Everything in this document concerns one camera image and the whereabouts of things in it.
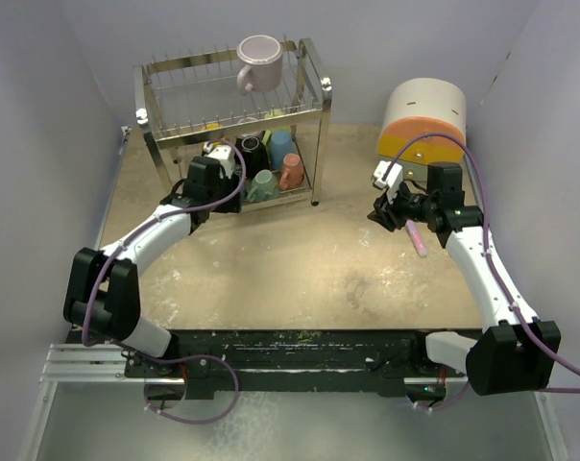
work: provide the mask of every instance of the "black mug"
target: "black mug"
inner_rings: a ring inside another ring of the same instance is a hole
[[[238,139],[236,147],[243,154],[243,159],[247,167],[245,176],[249,180],[252,180],[258,171],[271,169],[267,148],[257,137],[247,136]]]

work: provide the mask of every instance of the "wall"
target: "wall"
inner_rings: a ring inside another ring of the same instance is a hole
[[[54,0],[0,0],[0,461],[14,460],[71,256],[102,224],[122,135]]]
[[[475,108],[538,0],[60,0],[113,111],[133,124],[132,67],[243,37],[311,37],[333,121],[381,123],[396,85],[455,82]]]
[[[580,0],[543,0],[470,124],[497,247],[580,366]],[[557,366],[551,385],[580,385]],[[580,460],[580,396],[554,404]]]

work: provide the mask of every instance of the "orange mug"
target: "orange mug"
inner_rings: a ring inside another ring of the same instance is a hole
[[[281,166],[279,188],[281,190],[296,189],[305,181],[305,169],[297,154],[286,154]]]

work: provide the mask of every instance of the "wire shelf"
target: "wire shelf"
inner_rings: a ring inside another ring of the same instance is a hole
[[[171,180],[160,150],[168,150],[172,162],[181,165],[180,149],[186,155],[185,146],[289,126],[305,166],[308,190],[305,193],[302,187],[301,192],[282,194],[266,206],[287,203],[288,197],[318,202],[332,101],[330,78],[309,38],[297,45],[284,37],[280,43],[281,83],[267,93],[240,94],[236,76],[242,64],[228,45],[197,55],[188,49],[182,56],[178,50],[175,59],[168,54],[163,60],[153,56],[149,64],[134,68],[136,119],[165,188],[170,189]],[[297,125],[306,122],[320,122],[310,158],[305,157],[305,149],[301,152],[297,135]]]

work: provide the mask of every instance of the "white mug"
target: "white mug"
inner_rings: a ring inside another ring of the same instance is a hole
[[[272,36],[248,36],[237,46],[236,56],[244,64],[236,76],[241,94],[266,93],[281,83],[283,48]]]

